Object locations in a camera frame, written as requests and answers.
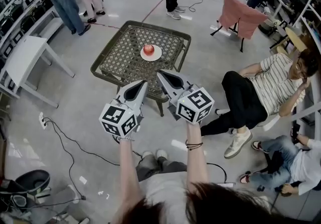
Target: white sneaker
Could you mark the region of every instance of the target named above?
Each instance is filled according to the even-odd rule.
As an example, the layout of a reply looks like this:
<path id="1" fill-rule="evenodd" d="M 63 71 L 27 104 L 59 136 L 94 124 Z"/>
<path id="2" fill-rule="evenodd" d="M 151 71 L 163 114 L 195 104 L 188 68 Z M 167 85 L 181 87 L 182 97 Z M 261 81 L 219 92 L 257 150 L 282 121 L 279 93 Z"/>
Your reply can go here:
<path id="1" fill-rule="evenodd" d="M 167 12 L 166 14 L 171 16 L 174 20 L 180 20 L 182 18 L 175 10 L 172 12 Z"/>
<path id="2" fill-rule="evenodd" d="M 238 155 L 242 147 L 252 139 L 251 131 L 246 128 L 246 132 L 243 134 L 236 133 L 233 135 L 234 139 L 231 145 L 226 149 L 224 153 L 225 159 L 231 159 Z"/>
<path id="3" fill-rule="evenodd" d="M 142 158 L 144 159 L 146 156 L 148 156 L 148 155 L 153 155 L 153 153 L 152 152 L 150 152 L 150 151 L 145 151 L 145 152 L 143 152 L 143 154 L 142 154 Z"/>
<path id="4" fill-rule="evenodd" d="M 177 6 L 177 7 L 175 8 L 175 12 L 184 13 L 184 12 L 185 12 L 185 9 L 183 9 L 182 7 Z"/>
<path id="5" fill-rule="evenodd" d="M 156 159 L 158 159 L 159 157 L 164 157 L 166 160 L 169 158 L 169 156 L 167 155 L 167 152 L 163 149 L 158 149 L 156 151 Z"/>

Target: red apple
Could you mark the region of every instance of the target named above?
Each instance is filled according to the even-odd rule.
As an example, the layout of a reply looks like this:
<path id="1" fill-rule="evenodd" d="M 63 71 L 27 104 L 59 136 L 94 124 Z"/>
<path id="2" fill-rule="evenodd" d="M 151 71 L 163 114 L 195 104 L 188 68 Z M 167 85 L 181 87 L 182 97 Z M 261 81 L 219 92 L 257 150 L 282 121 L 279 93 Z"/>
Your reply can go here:
<path id="1" fill-rule="evenodd" d="M 148 56 L 154 53 L 154 46 L 153 45 L 145 45 L 144 46 L 144 53 Z"/>

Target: black shoe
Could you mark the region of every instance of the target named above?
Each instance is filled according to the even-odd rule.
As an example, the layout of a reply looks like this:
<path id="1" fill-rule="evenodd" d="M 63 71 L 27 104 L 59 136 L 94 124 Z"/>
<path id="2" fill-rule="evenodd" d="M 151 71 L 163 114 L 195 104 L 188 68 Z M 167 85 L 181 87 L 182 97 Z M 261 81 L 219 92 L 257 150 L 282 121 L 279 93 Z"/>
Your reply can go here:
<path id="1" fill-rule="evenodd" d="M 97 20 L 95 18 L 91 18 L 87 20 L 88 23 L 95 23 Z"/>
<path id="2" fill-rule="evenodd" d="M 81 32 L 81 33 L 79 33 L 78 35 L 79 35 L 79 36 L 82 36 L 82 35 L 83 35 L 85 32 L 87 32 L 89 29 L 90 29 L 90 25 L 88 24 L 88 25 L 85 26 L 84 31 Z"/>
<path id="3" fill-rule="evenodd" d="M 96 12 L 96 14 L 97 14 L 97 15 L 105 15 L 106 12 L 104 12 L 104 11 L 99 11 L 99 12 Z"/>

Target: concrete floor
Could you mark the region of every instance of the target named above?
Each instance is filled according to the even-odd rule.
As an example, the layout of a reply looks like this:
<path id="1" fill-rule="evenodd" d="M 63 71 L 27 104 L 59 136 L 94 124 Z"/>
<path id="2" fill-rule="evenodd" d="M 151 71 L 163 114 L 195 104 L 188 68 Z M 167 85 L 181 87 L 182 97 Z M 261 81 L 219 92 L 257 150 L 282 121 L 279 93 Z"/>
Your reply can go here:
<path id="1" fill-rule="evenodd" d="M 190 6 L 199 1 L 179 0 L 179 5 Z M 38 121 L 41 111 L 44 116 L 56 121 L 85 150 L 118 162 L 118 144 L 104 132 L 98 121 L 105 103 L 116 95 L 116 86 L 90 72 L 94 60 L 118 30 L 107 26 L 121 27 L 127 20 L 142 21 L 158 5 L 145 22 L 191 35 L 191 46 L 181 73 L 188 74 L 196 84 L 203 86 L 214 98 L 216 108 L 227 106 L 221 86 L 227 71 L 239 70 L 270 55 L 268 47 L 272 41 L 259 30 L 255 31 L 251 40 L 245 40 L 244 53 L 239 51 L 241 41 L 235 35 L 227 37 L 217 33 L 214 37 L 210 36 L 210 26 L 216 25 L 223 0 L 203 0 L 201 4 L 195 5 L 196 12 L 187 10 L 184 13 L 187 18 L 180 21 L 166 15 L 165 0 L 104 0 L 104 4 L 107 15 L 99 17 L 98 23 L 106 26 L 92 25 L 90 31 L 82 37 L 72 36 L 63 27 L 50 42 L 51 47 L 76 73 L 71 78 L 55 64 L 44 67 L 38 91 L 58 102 L 59 107 L 55 109 L 25 91 L 22 91 L 19 100 L 12 100 L 12 121 L 6 127 L 10 143 L 6 159 L 7 178 L 15 179 L 27 171 L 40 168 L 51 174 L 50 186 L 53 191 L 59 191 L 70 184 L 68 170 L 72 159 L 63 151 L 51 124 L 47 129 L 42 129 Z M 175 122 L 167 109 L 165 116 L 160 117 L 156 103 L 150 99 L 146 100 L 142 111 L 147 118 L 143 120 L 140 132 L 134 135 L 134 150 L 143 153 L 145 150 L 154 152 L 163 148 L 168 152 L 170 160 L 186 162 L 186 152 L 171 145 L 172 140 L 185 141 L 185 123 Z M 208 123 L 213 117 L 214 111 L 203 123 Z M 266 133 L 255 128 L 253 139 L 275 138 L 288 134 L 289 130 L 290 123 L 281 120 Z M 119 168 L 81 152 L 75 143 L 65 138 L 62 140 L 75 158 L 71 176 L 81 193 L 87 197 L 86 201 L 79 204 L 81 210 L 91 218 L 92 223 L 111 221 L 119 206 Z M 228 174 L 228 182 L 237 182 L 240 174 L 265 165 L 262 153 L 254 152 L 250 144 L 237 157 L 225 160 L 223 154 L 230 143 L 229 134 L 204 138 L 207 161 L 220 164 Z M 209 166 L 209 171 L 211 181 L 224 181 L 219 168 Z M 79 180 L 80 176 L 87 180 L 85 185 Z M 271 201 L 274 200 L 273 193 L 267 196 Z"/>

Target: electrical outlet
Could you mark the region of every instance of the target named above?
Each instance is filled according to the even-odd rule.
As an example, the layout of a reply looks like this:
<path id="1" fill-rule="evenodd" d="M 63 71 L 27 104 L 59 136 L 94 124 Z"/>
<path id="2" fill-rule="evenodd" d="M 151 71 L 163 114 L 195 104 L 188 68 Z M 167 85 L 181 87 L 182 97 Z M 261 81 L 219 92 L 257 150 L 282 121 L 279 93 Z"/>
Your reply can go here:
<path id="1" fill-rule="evenodd" d="M 40 122 L 42 128 L 43 128 L 43 129 L 46 129 L 47 124 L 45 124 L 44 114 L 43 114 L 43 113 L 40 113 L 40 114 L 39 114 L 39 122 Z"/>

